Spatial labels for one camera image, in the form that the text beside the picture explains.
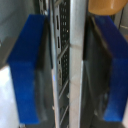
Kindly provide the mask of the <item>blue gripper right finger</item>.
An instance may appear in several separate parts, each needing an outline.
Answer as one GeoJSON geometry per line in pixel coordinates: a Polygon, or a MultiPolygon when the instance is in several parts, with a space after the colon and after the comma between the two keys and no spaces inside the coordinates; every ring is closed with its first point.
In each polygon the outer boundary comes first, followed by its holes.
{"type": "Polygon", "coordinates": [[[128,100],[128,42],[109,16],[89,16],[85,66],[101,120],[121,122],[128,100]]]}

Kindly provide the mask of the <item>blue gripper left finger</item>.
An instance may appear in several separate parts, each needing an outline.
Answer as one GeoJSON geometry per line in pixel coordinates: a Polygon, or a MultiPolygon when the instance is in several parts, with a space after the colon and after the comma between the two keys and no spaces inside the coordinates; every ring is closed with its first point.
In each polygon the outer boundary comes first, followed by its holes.
{"type": "Polygon", "coordinates": [[[44,63],[44,15],[30,15],[7,60],[13,80],[19,121],[40,122],[39,78],[44,63]]]}

